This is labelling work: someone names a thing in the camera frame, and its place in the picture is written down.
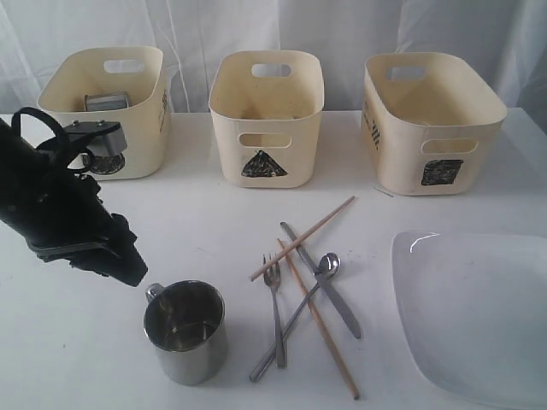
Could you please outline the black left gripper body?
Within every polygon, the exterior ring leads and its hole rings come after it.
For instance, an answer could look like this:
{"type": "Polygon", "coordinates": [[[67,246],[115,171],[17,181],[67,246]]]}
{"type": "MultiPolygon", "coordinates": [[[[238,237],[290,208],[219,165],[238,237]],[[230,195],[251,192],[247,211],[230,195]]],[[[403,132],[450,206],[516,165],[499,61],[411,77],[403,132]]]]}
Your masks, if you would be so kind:
{"type": "Polygon", "coordinates": [[[73,146],[51,117],[41,118],[53,138],[32,147],[21,136],[21,118],[1,124],[1,220],[17,231],[44,261],[64,259],[72,267],[102,276],[111,213],[98,197],[89,167],[72,168],[88,149],[73,146]]]}

